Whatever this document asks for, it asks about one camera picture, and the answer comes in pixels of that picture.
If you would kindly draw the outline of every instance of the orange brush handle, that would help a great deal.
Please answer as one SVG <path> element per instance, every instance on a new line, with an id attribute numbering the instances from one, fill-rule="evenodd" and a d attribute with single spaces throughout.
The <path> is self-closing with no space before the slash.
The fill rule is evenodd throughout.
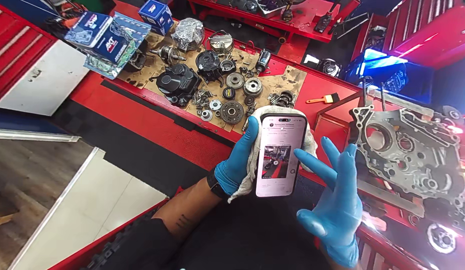
<path id="1" fill-rule="evenodd" d="M 325 101 L 325 98 L 310 99 L 310 100 L 306 100 L 306 104 L 317 103 L 317 102 L 323 102 L 323 101 Z"/>

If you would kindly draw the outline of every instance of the white rag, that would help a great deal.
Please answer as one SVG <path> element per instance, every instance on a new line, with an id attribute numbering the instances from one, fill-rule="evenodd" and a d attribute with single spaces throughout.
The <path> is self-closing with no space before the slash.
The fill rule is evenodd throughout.
<path id="1" fill-rule="evenodd" d="M 236 192 L 234 192 L 231 195 L 231 197 L 228 199 L 228 203 L 231 203 L 232 200 L 234 200 L 235 198 L 239 196 L 249 194 L 252 190 L 253 182 L 256 179 L 254 172 L 256 171 L 256 168 L 257 168 L 257 157 L 259 156 L 259 150 L 260 150 L 260 145 L 261 145 L 261 133 L 262 133 L 261 115 L 267 114 L 267 113 L 268 114 L 273 114 L 273 113 L 274 114 L 301 114 L 301 115 L 306 116 L 300 110 L 298 111 L 293 108 L 279 107 L 279 106 L 260 107 L 253 113 L 252 116 L 255 117 L 257 119 L 257 122 L 259 123 L 259 130 L 257 133 L 256 140 L 254 141 L 253 147 L 251 149 L 249 158 L 247 159 L 247 175 L 242 180 L 242 183 L 239 186 L 239 189 Z M 311 128 L 309 126 L 309 123 L 307 123 L 306 137 L 304 138 L 304 146 L 302 147 L 302 150 L 317 157 L 316 149 L 317 149 L 317 144 L 314 141 L 314 137 L 311 133 Z M 301 163 L 301 166 L 306 171 L 311 172 L 311 170 L 307 168 L 304 164 Z"/>

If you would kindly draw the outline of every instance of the plastic bag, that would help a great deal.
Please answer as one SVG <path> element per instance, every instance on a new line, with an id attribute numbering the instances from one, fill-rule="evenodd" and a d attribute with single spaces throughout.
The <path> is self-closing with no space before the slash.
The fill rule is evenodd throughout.
<path id="1" fill-rule="evenodd" d="M 197 50 L 204 39 L 204 26 L 196 19 L 185 18 L 179 21 L 171 38 L 183 52 Z"/>

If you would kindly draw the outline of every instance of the white floor tile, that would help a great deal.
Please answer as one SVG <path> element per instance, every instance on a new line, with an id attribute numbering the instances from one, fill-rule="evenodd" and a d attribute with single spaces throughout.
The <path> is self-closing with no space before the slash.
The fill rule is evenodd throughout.
<path id="1" fill-rule="evenodd" d="M 108 232 L 110 232 L 109 229 L 102 227 L 102 228 L 99 230 L 99 232 L 97 233 L 96 238 L 94 239 L 94 241 L 96 241 L 97 239 L 101 238 L 102 236 L 105 236 Z"/>
<path id="2" fill-rule="evenodd" d="M 14 270 L 44 270 L 94 241 L 101 224 L 60 205 Z"/>
<path id="3" fill-rule="evenodd" d="M 61 203 L 99 224 L 106 221 L 132 179 L 132 175 L 105 161 L 103 157 L 104 152 L 98 152 Z"/>
<path id="4" fill-rule="evenodd" d="M 165 194 L 133 177 L 106 219 L 103 227 L 114 230 L 126 221 L 162 201 L 165 197 Z"/>
<path id="5" fill-rule="evenodd" d="M 98 150 L 92 157 L 13 270 L 48 269 L 110 231 L 103 224 L 132 176 L 104 154 Z"/>

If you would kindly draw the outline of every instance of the wooden floor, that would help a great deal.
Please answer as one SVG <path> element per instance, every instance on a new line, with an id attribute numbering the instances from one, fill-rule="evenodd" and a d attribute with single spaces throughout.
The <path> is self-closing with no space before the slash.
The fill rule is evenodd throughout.
<path id="1" fill-rule="evenodd" d="M 19 209 L 0 225 L 0 270 L 9 267 L 92 149 L 83 141 L 0 140 L 1 196 Z"/>

